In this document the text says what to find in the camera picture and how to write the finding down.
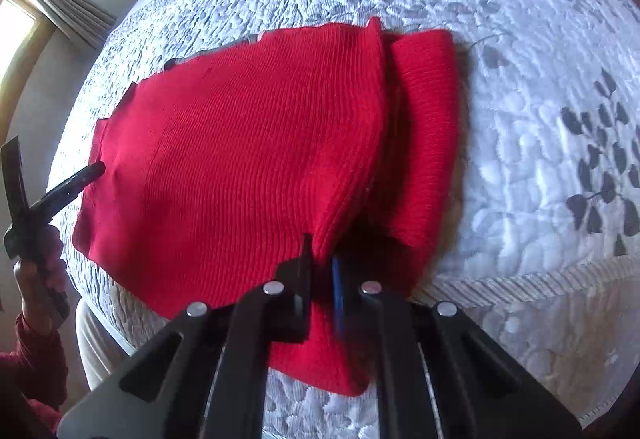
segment red knitted fabric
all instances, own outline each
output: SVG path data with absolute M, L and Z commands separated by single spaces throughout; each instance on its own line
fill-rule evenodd
M 266 33 L 131 85 L 97 124 L 74 245 L 160 315 L 236 302 L 313 235 L 312 330 L 270 365 L 361 393 L 332 331 L 330 257 L 361 247 L 408 293 L 436 243 L 458 140 L 451 36 L 345 24 Z

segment black clamp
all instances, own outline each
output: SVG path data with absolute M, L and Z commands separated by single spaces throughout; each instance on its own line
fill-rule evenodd
M 449 301 L 405 302 L 333 263 L 336 325 L 372 356 L 381 439 L 572 439 L 577 419 Z
M 259 438 L 270 343 L 310 325 L 311 237 L 234 305 L 191 303 L 66 414 L 61 439 Z
M 308 336 L 312 268 L 306 235 L 301 256 L 237 304 L 190 304 L 66 414 L 58 436 L 258 439 L 270 342 Z M 580 437 L 575 417 L 455 304 L 407 303 L 354 260 L 336 258 L 333 273 L 338 332 L 373 360 L 381 439 Z
M 2 145 L 0 160 L 6 201 L 12 220 L 4 235 L 4 249 L 10 259 L 20 257 L 33 261 L 38 267 L 40 277 L 45 278 L 45 258 L 38 245 L 38 236 L 56 213 L 76 199 L 87 185 L 104 174 L 104 163 L 98 161 L 83 168 L 30 207 L 24 191 L 22 158 L 17 137 Z M 60 327 L 70 313 L 66 294 L 46 289 L 42 281 L 34 281 L 32 289 L 34 296 L 51 318 L 54 329 Z

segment person's leg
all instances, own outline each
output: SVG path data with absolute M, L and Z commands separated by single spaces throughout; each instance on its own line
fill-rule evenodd
M 91 390 L 105 380 L 116 367 L 129 358 L 84 300 L 76 309 L 78 349 L 86 380 Z

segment white quilted bedspread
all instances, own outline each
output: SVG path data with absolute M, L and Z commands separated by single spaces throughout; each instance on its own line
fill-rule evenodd
M 78 96 L 49 186 L 82 167 L 95 120 L 169 58 L 329 21 L 447 28 L 465 127 L 432 279 L 583 423 L 640 355 L 640 12 L 630 0 L 141 0 Z M 79 200 L 54 220 L 70 241 Z M 70 274 L 118 339 L 164 322 L 70 246 Z M 374 390 L 329 394 L 270 372 L 266 434 L 378 436 Z

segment gray fabric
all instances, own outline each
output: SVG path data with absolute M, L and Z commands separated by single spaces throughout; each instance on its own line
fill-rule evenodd
M 76 308 L 76 335 L 82 368 L 91 390 L 100 385 L 125 359 L 129 358 L 84 299 L 78 302 Z
M 47 17 L 81 48 L 101 48 L 116 21 L 88 0 L 37 1 Z

